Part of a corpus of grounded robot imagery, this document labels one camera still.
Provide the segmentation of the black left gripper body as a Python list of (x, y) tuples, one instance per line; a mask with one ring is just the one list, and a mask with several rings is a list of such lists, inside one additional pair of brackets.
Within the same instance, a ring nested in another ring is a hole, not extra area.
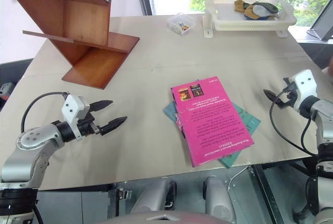
[(81, 136), (88, 136), (91, 134), (100, 134), (100, 127), (95, 125), (94, 116), (88, 113), (85, 118), (78, 120), (78, 130)]

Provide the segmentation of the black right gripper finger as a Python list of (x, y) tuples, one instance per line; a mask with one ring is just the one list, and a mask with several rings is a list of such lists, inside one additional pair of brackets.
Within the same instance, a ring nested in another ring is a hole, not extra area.
[(276, 99), (277, 99), (277, 95), (276, 95), (274, 92), (272, 92), (272, 91), (270, 91), (270, 90), (267, 90), (267, 89), (264, 89), (263, 92), (264, 92), (265, 96), (266, 96), (271, 102), (276, 101)]

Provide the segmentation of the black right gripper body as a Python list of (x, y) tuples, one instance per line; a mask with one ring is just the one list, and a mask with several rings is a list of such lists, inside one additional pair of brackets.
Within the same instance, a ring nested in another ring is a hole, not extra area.
[(295, 82), (290, 82), (289, 78), (283, 78), (286, 83), (286, 87), (284, 88), (284, 92), (287, 94), (288, 101), (283, 102), (281, 99), (277, 99), (276, 105), (280, 108), (286, 108), (287, 106), (294, 107), (294, 104), (297, 100), (297, 85)]

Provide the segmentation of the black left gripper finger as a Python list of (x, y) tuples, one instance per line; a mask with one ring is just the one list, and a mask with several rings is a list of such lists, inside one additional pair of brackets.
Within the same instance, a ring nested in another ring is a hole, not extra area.
[(101, 100), (101, 101), (93, 102), (89, 105), (89, 112), (100, 111), (112, 103), (113, 103), (112, 100)]
[(115, 130), (116, 128), (118, 128), (126, 120), (127, 120), (127, 116), (116, 118), (116, 119), (108, 122), (105, 126), (100, 127), (99, 128), (99, 130), (100, 130), (99, 133), (101, 135), (105, 135), (105, 134)]

